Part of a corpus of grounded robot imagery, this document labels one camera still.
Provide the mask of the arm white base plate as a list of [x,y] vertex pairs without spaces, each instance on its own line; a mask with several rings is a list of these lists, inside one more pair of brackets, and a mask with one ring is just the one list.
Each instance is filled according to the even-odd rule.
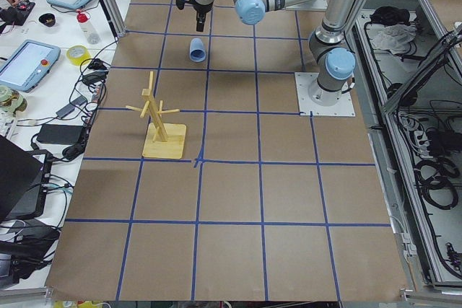
[[327,6],[327,0],[310,0],[292,6],[287,6],[285,9],[290,11],[324,12],[326,11]]
[[318,73],[295,73],[299,114],[315,117],[354,117],[351,92],[345,82],[338,92],[327,92],[318,85]]

